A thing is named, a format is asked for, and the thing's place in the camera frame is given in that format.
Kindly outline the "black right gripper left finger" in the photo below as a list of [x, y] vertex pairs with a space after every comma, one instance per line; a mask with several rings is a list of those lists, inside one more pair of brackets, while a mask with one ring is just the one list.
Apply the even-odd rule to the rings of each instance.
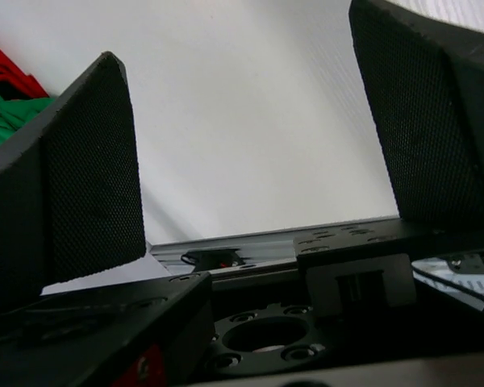
[[104, 52], [0, 146], [0, 306], [145, 251], [127, 73]]

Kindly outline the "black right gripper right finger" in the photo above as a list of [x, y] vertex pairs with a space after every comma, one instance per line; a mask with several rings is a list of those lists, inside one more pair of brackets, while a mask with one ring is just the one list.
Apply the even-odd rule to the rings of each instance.
[[484, 226], [484, 32], [388, 1], [348, 18], [400, 216]]

